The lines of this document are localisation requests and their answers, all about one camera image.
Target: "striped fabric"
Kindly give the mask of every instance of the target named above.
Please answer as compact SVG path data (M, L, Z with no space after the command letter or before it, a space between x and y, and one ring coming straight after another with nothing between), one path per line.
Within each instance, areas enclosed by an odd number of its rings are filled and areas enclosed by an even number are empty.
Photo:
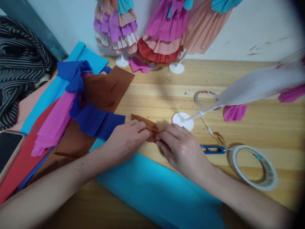
M27 28L9 17L0 17L0 130L14 126L19 101L51 68L52 59Z

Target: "tabletop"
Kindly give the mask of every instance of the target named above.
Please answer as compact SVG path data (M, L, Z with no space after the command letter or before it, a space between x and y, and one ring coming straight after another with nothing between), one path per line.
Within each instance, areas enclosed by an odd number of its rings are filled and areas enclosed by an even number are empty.
M109 57L109 66L114 67L115 58ZM220 94L224 89L251 71L277 65L276 62L244 62L218 60L183 61L185 71L173 74L168 68L135 72L135 77L123 96L115 113L131 120L131 113L147 118L163 129L171 123L176 112L189 115L197 113L194 94L200 90ZM124 68L131 72L129 66ZM294 103L279 103L278 95L248 104L248 110L241 122L225 122L222 110L204 115L210 128L219 132L227 146L242 144L262 152L274 165L279 184L275 190L264 192L269 197L295 210L305 168L304 155L304 100ZM202 95L200 102L213 104L214 99ZM200 118L194 119L191 133L200 144L215 145ZM154 143L139 149L139 153L177 172L166 160ZM227 155L207 155L214 165L237 179L231 170ZM252 154L239 153L237 162L241 171L252 181L263 178L264 172ZM122 202L95 180L84 185L49 220L45 228L157 228L150 220Z

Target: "finger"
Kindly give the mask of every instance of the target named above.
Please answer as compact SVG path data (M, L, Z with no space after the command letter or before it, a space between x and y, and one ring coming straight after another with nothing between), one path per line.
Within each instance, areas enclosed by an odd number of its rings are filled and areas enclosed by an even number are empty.
M146 129L142 130L139 133L139 135L140 135L141 140L143 140L143 141L146 141L148 139L148 137L150 136L149 131Z
M136 124L133 125L133 127L137 130L138 133L140 133L142 130L145 129L146 124L145 122L137 122Z
M163 140L167 145L169 145L169 147L179 143L179 140L167 131L162 131L161 133L157 134L155 139L157 141Z
M182 129L186 134L191 134L191 132L188 129L186 129L185 127L182 127Z
M160 147L162 150L164 156L167 158L167 160L171 160L173 157L173 153L170 149L170 147L164 142L164 141L156 141L157 146Z
M134 119L134 120L131 120L131 122L129 122L128 124L130 126L133 126L134 124L136 124L137 122L139 122L138 120Z
M164 129L166 132L169 132L171 135L173 135L175 138L177 139L181 139L183 137L183 129L178 129L178 128L175 128L174 126L172 125L169 125L167 127L165 127Z

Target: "small scissors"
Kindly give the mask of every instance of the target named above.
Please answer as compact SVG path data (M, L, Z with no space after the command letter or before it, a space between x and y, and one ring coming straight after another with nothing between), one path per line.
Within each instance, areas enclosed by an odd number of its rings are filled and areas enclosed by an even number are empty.
M205 146L205 145L200 145L205 154L225 154L226 153L226 148L222 146Z

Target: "hand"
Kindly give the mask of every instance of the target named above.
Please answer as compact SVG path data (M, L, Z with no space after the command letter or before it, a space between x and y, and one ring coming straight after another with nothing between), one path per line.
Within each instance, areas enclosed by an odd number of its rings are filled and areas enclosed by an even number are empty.
M99 159L106 161L110 169L132 158L149 137L145 127L145 123L138 120L117 126L106 143L97 148L102 157Z
M155 138L168 162L186 178L198 184L213 173L214 166L185 127L169 125Z

